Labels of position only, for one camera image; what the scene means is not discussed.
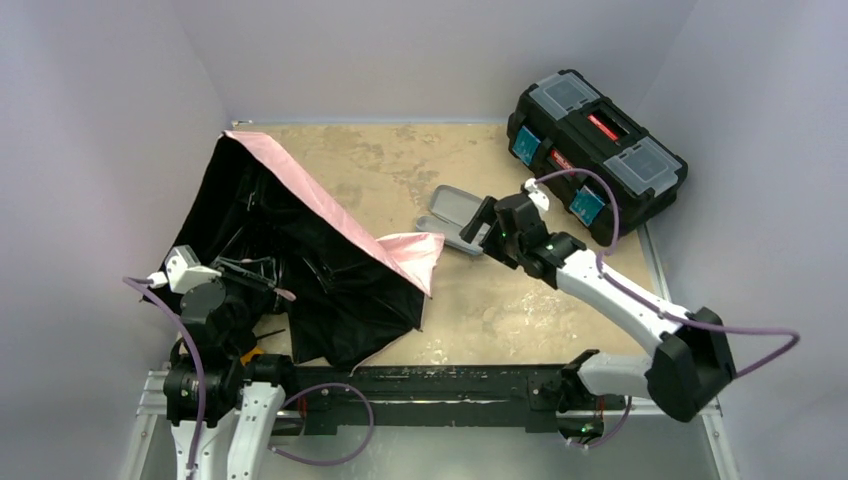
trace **white wall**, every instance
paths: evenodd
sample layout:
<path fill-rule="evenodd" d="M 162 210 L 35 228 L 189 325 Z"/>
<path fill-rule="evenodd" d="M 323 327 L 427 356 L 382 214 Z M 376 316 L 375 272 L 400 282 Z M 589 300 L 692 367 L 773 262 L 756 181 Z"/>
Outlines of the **white wall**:
<path fill-rule="evenodd" d="M 586 74 L 623 108 L 695 0 L 174 0 L 234 118 L 496 120 L 531 83 Z"/>
<path fill-rule="evenodd" d="M 174 329 L 155 267 L 225 115 L 165 0 L 0 2 L 2 478 L 117 478 Z"/>
<path fill-rule="evenodd" d="M 675 300 L 800 346 L 720 399 L 743 478 L 844 478 L 848 6 L 701 0 L 636 112 L 690 162 L 653 222 Z M 776 340 L 733 340 L 740 365 Z"/>

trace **black cable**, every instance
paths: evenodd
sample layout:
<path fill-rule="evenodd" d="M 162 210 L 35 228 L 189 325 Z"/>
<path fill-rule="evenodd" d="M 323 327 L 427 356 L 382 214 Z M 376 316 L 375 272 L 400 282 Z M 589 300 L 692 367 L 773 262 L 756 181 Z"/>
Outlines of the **black cable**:
<path fill-rule="evenodd" d="M 285 328 L 281 328 L 279 330 L 274 330 L 273 332 L 263 333 L 262 335 L 259 335 L 258 337 L 256 337 L 256 341 L 258 342 L 259 340 L 262 340 L 263 338 L 268 338 L 270 336 L 276 335 L 278 333 L 283 333 L 285 331 L 286 331 Z"/>

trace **table surface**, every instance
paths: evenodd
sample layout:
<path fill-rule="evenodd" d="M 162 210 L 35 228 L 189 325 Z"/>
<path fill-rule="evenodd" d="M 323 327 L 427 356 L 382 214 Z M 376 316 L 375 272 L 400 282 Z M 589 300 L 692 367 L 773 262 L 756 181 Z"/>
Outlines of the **table surface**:
<path fill-rule="evenodd" d="M 247 125 L 277 140 L 373 236 L 413 231 L 433 190 L 452 185 L 482 198 L 517 193 L 531 176 L 507 151 L 503 125 Z M 558 201 L 544 217 L 600 247 Z M 653 290 L 638 236 L 623 238 L 609 265 Z M 567 363 L 586 349 L 635 354 L 640 347 L 582 301 L 520 269 L 445 247 L 433 273 L 422 330 L 413 330 L 366 365 Z M 268 352 L 290 353 L 285 315 L 267 316 L 257 334 Z M 307 365 L 326 365 L 323 359 Z"/>

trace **black toolbox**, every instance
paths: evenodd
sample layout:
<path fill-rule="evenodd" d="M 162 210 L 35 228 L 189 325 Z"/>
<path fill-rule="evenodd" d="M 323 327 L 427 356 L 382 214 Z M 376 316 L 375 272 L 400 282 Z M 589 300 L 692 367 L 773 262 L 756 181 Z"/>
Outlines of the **black toolbox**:
<path fill-rule="evenodd" d="M 538 178 L 584 168 L 606 181 L 619 207 L 622 237 L 671 205 L 689 170 L 578 72 L 560 70 L 531 85 L 507 124 L 510 152 Z M 612 209 L 603 188 L 584 174 L 546 182 L 601 245 L 612 240 Z"/>

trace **purple cable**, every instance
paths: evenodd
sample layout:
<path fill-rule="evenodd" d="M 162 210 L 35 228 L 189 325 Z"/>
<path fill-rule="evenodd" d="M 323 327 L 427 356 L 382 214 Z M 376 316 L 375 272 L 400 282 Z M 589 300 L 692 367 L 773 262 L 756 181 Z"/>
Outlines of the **purple cable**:
<path fill-rule="evenodd" d="M 190 480 L 194 477 L 194 460 L 197 457 L 197 446 L 198 443 L 200 443 L 200 431 L 203 427 L 203 417 L 206 412 L 206 372 L 203 371 L 203 363 L 200 361 L 200 352 L 197 350 L 197 344 L 194 343 L 194 339 L 191 338 L 191 334 L 188 333 L 185 325 L 183 325 L 183 322 L 180 321 L 180 317 L 178 317 L 173 310 L 168 308 L 168 305 L 166 305 L 159 296 L 148 290 L 144 284 L 140 283 L 136 279 L 124 277 L 123 281 L 147 297 L 151 303 L 159 307 L 159 309 L 162 310 L 162 312 L 174 323 L 174 326 L 177 327 L 177 330 L 179 330 L 180 334 L 183 336 L 186 348 L 188 348 L 188 351 L 191 354 L 191 360 L 194 362 L 194 369 L 197 371 L 197 384 L 199 385 L 199 388 L 197 389 L 197 418 L 194 425 L 194 434 L 191 436 L 191 445 L 188 449 L 188 461 L 186 463 L 186 471 L 188 472 L 188 476 L 186 478 Z"/>
<path fill-rule="evenodd" d="M 605 273 L 603 271 L 604 256 L 612 255 L 613 252 L 615 252 L 615 247 L 618 244 L 618 227 L 619 227 L 618 203 L 615 201 L 615 195 L 612 194 L 612 190 L 610 189 L 609 185 L 607 185 L 607 182 L 605 182 L 600 177 L 600 175 L 596 174 L 595 172 L 592 172 L 591 170 L 586 170 L 585 168 L 569 168 L 569 169 L 565 169 L 565 170 L 558 170 L 556 172 L 549 173 L 547 175 L 539 177 L 538 179 L 536 179 L 536 183 L 545 183 L 545 182 L 547 182 L 548 180 L 550 180 L 554 177 L 558 177 L 560 175 L 565 175 L 565 174 L 572 173 L 572 172 L 583 173 L 583 174 L 586 174 L 586 175 L 592 177 L 593 179 L 595 179 L 601 185 L 601 187 L 603 187 L 604 192 L 606 192 L 607 197 L 610 199 L 610 204 L 611 204 L 610 206 L 612 208 L 612 222 L 613 222 L 612 223 L 612 241 L 610 242 L 610 246 L 605 251 L 598 252 L 598 256 L 595 258 L 595 265 L 598 268 L 598 273 L 603 275 L 604 279 L 606 279 L 606 281 L 609 282 L 612 286 L 619 289 L 620 291 L 625 293 L 627 296 L 629 296 L 633 300 L 636 300 L 640 304 L 644 305 L 649 310 L 651 310 L 654 313 L 656 313 L 657 315 L 659 315 L 661 318 L 665 318 L 665 319 L 671 320 L 673 322 L 680 323 L 680 324 L 685 325 L 689 328 L 698 328 L 698 329 L 707 330 L 707 331 L 710 331 L 710 332 L 730 333 L 730 334 L 735 334 L 735 335 L 788 336 L 788 337 L 790 337 L 788 342 L 786 342 L 781 347 L 777 348 L 775 351 L 773 351 L 770 354 L 766 355 L 765 357 L 757 360 L 756 362 L 752 363 L 751 365 L 743 368 L 742 370 L 739 370 L 736 373 L 736 378 L 744 377 L 745 375 L 748 375 L 751 372 L 756 371 L 757 369 L 763 367 L 764 365 L 766 365 L 767 363 L 776 359 L 777 357 L 788 352 L 789 350 L 792 349 L 792 347 L 794 347 L 795 345 L 798 344 L 798 342 L 801 341 L 801 334 L 798 333 L 795 330 L 791 330 L 791 329 L 788 329 L 788 328 L 729 327 L 729 326 L 724 326 L 724 325 L 710 325 L 710 324 L 706 324 L 706 323 L 696 322 L 696 321 L 690 320 L 688 318 L 678 317 L 677 315 L 672 315 L 672 314 L 667 313 L 667 312 L 663 312 L 657 305 L 654 305 L 648 299 L 642 297 L 641 295 L 634 292 L 633 290 L 626 287 L 625 285 L 622 285 L 616 279 L 612 278 L 608 273 Z"/>
<path fill-rule="evenodd" d="M 371 441 L 371 437 L 374 435 L 374 410 L 371 408 L 371 403 L 368 401 L 367 398 L 365 398 L 365 395 L 362 392 L 360 392 L 358 389 L 356 389 L 355 387 L 353 387 L 351 385 L 347 385 L 345 383 L 335 383 L 335 382 L 333 382 L 333 383 L 322 383 L 320 385 L 315 385 L 315 386 L 309 387 L 305 390 L 298 392 L 295 396 L 286 400 L 286 403 L 283 404 L 282 408 L 288 407 L 289 405 L 292 404 L 292 402 L 296 402 L 299 398 L 301 398 L 301 397 L 303 397 L 303 396 L 305 396 L 309 393 L 312 393 L 316 390 L 322 390 L 322 389 L 325 389 L 325 388 L 344 388 L 346 390 L 350 390 L 351 392 L 356 394 L 356 396 L 359 397 L 362 400 L 362 403 L 365 404 L 365 410 L 368 411 L 368 433 L 365 434 L 365 439 L 362 440 L 362 443 L 359 444 L 358 447 L 356 447 L 356 450 L 354 450 L 353 452 L 349 453 L 348 455 L 345 455 L 344 457 L 336 459 L 336 460 L 312 460 L 312 459 L 309 459 L 309 458 L 298 457 L 297 455 L 294 455 L 294 454 L 288 453 L 286 451 L 280 450 L 279 448 L 277 448 L 273 445 L 268 445 L 268 450 L 271 450 L 272 452 L 276 453 L 277 455 L 282 455 L 283 457 L 286 457 L 290 460 L 294 460 L 295 462 L 304 463 L 306 465 L 312 465 L 314 467 L 333 467 L 333 466 L 336 466 L 336 465 L 341 465 L 345 462 L 352 460 L 357 455 L 362 453 L 363 450 L 365 450 L 365 447 L 368 446 L 368 442 Z"/>

